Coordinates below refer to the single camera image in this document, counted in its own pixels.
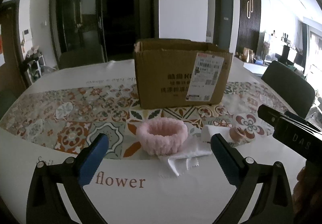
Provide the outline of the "right hand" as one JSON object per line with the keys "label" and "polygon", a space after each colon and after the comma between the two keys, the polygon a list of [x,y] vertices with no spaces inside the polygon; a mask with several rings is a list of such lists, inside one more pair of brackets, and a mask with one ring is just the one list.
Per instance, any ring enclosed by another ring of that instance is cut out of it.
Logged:
{"label": "right hand", "polygon": [[304,166],[297,175],[292,200],[294,213],[313,210],[321,204],[321,172]]}

